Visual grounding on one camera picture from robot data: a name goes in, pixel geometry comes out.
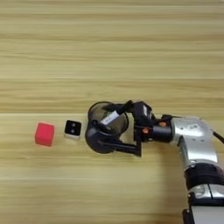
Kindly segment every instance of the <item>table surface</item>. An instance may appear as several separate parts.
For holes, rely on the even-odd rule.
[[[182,223],[178,149],[97,154],[87,111],[143,100],[223,134],[223,39],[220,0],[0,0],[1,223]],[[67,119],[80,141],[63,137]],[[34,143],[38,122],[55,125],[51,148]]]

